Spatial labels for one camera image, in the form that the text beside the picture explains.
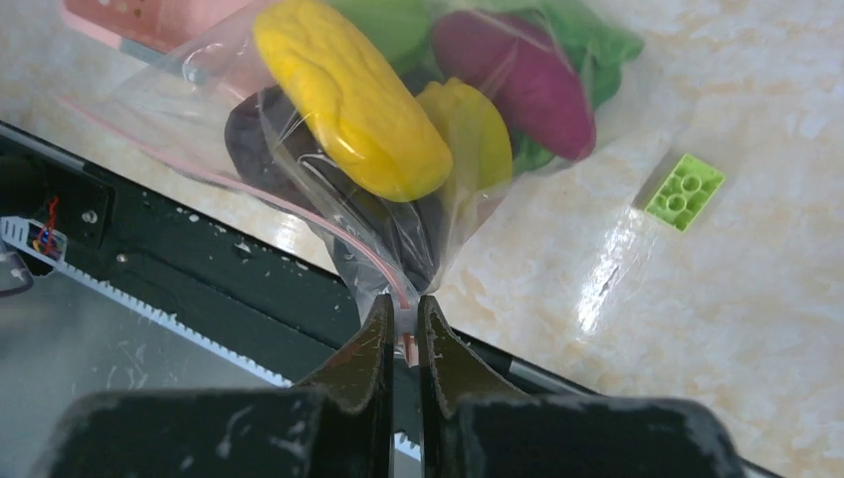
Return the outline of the dark maroon toy fruit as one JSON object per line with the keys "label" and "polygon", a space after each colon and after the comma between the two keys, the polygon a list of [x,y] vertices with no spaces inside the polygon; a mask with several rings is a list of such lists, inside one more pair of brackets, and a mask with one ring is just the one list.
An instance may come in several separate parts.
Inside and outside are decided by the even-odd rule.
{"label": "dark maroon toy fruit", "polygon": [[328,155],[279,87],[263,89],[234,107],[225,121],[224,141],[247,184],[339,227],[370,234],[418,292],[430,288],[446,239],[438,194],[394,202],[366,191]]}

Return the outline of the yellow toy mango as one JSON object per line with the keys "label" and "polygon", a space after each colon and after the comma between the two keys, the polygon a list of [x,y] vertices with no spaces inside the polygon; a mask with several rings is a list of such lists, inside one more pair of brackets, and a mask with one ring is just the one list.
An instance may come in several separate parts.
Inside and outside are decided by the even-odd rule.
{"label": "yellow toy mango", "polygon": [[479,90],[451,78],[430,82],[416,96],[454,156],[450,179],[476,193],[510,181],[514,155],[510,134],[495,105]]}

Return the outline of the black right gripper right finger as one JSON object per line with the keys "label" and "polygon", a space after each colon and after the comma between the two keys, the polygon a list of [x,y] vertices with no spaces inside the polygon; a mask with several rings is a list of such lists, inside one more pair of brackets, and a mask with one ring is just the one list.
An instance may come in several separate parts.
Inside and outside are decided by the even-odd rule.
{"label": "black right gripper right finger", "polygon": [[449,326],[435,297],[420,298],[417,319],[421,454],[425,477],[487,477],[487,451],[474,431],[473,408],[487,398],[522,399]]}

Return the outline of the clear zip top bag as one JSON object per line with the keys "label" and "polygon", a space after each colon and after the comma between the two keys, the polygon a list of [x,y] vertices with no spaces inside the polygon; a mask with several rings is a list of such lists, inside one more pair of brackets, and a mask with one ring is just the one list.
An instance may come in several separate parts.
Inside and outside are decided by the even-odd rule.
{"label": "clear zip top bag", "polygon": [[577,163],[652,73],[601,1],[64,1],[152,52],[94,123],[179,174],[303,220],[401,339],[523,175]]}

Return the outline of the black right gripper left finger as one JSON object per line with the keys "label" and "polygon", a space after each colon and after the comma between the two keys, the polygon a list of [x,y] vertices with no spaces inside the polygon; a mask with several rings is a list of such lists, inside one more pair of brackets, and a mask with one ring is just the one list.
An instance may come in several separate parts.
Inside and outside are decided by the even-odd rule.
{"label": "black right gripper left finger", "polygon": [[393,475],[394,306],[375,298],[361,329],[295,384],[321,398],[309,477]]}

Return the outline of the magenta toy sweet potato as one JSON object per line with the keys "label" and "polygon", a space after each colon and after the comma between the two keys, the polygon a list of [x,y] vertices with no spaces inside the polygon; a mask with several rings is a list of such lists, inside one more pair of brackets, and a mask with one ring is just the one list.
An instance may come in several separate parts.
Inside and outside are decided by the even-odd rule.
{"label": "magenta toy sweet potato", "polygon": [[486,94],[507,126],[557,156],[596,144],[593,110],[567,57],[540,26],[514,14],[457,10],[432,25],[441,71]]}

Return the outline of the pink plastic basket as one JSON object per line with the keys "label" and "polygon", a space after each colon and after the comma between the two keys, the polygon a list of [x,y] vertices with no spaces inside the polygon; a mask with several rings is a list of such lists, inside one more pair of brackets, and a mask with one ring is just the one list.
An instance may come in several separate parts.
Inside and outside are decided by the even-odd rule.
{"label": "pink plastic basket", "polygon": [[71,28],[196,86],[219,86],[241,96],[269,86],[272,79],[248,52],[244,66],[223,71],[224,60],[211,57],[184,65],[161,59],[181,45],[246,7],[247,1],[99,1],[66,0],[59,3]]}

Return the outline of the green toy lettuce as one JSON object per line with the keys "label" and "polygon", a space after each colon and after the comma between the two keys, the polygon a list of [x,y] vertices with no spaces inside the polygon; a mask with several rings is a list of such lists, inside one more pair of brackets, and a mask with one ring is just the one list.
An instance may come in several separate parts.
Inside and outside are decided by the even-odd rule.
{"label": "green toy lettuce", "polygon": [[[612,99],[621,86],[623,66],[635,61],[644,49],[641,38],[602,21],[582,1],[537,1],[532,5],[519,2],[511,7],[494,2],[450,12],[457,10],[514,14],[546,31],[579,77],[592,107],[595,125],[597,109]],[[595,147],[581,160],[557,156],[525,133],[509,126],[507,129],[514,155],[513,176],[537,170],[555,158],[579,162],[591,155],[597,145],[597,125]]]}

